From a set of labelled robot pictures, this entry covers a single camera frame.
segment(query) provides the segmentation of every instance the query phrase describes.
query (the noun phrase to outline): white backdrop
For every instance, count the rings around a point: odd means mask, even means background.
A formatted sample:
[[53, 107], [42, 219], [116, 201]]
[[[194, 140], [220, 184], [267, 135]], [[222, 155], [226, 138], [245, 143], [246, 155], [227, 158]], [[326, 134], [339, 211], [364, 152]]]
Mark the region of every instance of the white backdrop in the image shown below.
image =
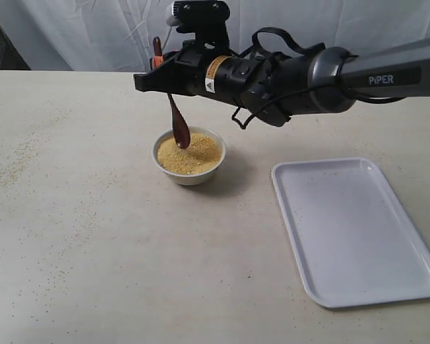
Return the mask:
[[[0, 25], [33, 70], [143, 71], [151, 40], [185, 39], [165, 24], [171, 0], [0, 0]], [[430, 0], [226, 0], [231, 47], [260, 27], [286, 29], [302, 46], [356, 54], [430, 37]], [[286, 49], [269, 39], [270, 49]]]

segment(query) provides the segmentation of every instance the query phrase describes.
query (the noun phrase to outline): beige tabletop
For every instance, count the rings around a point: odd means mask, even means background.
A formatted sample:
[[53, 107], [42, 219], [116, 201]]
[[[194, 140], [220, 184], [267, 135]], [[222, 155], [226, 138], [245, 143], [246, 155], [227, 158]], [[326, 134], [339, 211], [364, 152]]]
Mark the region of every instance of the beige tabletop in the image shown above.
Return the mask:
[[169, 105], [131, 74], [0, 72], [0, 343], [430, 343], [430, 300], [331, 311], [306, 295], [270, 177], [369, 158], [430, 249], [430, 99], [245, 131], [231, 106], [176, 102], [228, 146], [196, 188], [153, 165]]

